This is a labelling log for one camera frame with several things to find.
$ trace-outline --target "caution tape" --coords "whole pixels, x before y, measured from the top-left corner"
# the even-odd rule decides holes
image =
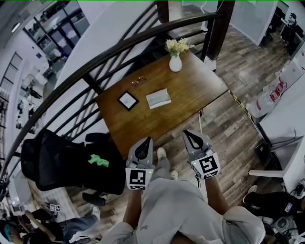
[[[251,120],[252,124],[254,125],[255,129],[257,130],[257,132],[260,134],[260,136],[265,140],[266,138],[263,136],[261,130],[259,127],[257,127],[257,123],[254,122],[251,114],[249,113],[249,111],[246,109],[246,107],[243,105],[243,103],[234,95],[233,92],[231,92],[230,90],[228,90],[228,92],[231,94],[231,96],[234,98],[235,102],[238,103],[238,105],[243,109],[243,111],[248,115],[249,119]]]
[[[248,115],[249,119],[255,124],[251,114],[249,113],[249,111],[246,109],[246,107],[243,105],[243,103],[234,95],[233,92],[231,92],[230,90],[228,90],[228,92],[231,94],[231,96],[234,98],[235,102],[238,103],[239,106],[241,106],[241,108],[243,109],[243,111]]]

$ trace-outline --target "green logo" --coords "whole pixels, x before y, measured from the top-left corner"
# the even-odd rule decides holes
[[[105,160],[105,159],[101,159],[99,157],[99,155],[95,155],[95,154],[92,154],[91,155],[91,159],[88,160],[89,163],[93,164],[93,163],[96,163],[98,166],[105,166],[105,167],[109,167],[109,161]]]

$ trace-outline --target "black chair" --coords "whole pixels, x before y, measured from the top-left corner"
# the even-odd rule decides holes
[[[21,150],[23,174],[33,180],[41,191],[58,187],[86,187],[97,192],[83,193],[85,201],[104,205],[101,193],[120,195],[125,186],[125,161],[108,134],[92,133],[84,143],[70,142],[43,129],[35,139],[24,141]],[[88,162],[92,155],[109,161],[109,166]]]
[[[299,25],[296,25],[295,31],[301,38],[304,36],[303,29]]]

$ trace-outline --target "flower vase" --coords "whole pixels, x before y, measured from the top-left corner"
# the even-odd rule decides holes
[[[179,57],[179,54],[177,56],[172,56],[170,60],[170,69],[171,71],[178,72],[182,68],[182,62]]]

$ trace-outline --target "yellow flower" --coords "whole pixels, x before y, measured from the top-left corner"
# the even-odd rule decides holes
[[[179,41],[177,40],[166,40],[165,47],[167,51],[171,55],[177,55],[180,52],[183,52],[185,50],[189,50],[193,47],[193,45],[187,45],[187,38],[182,38]]]

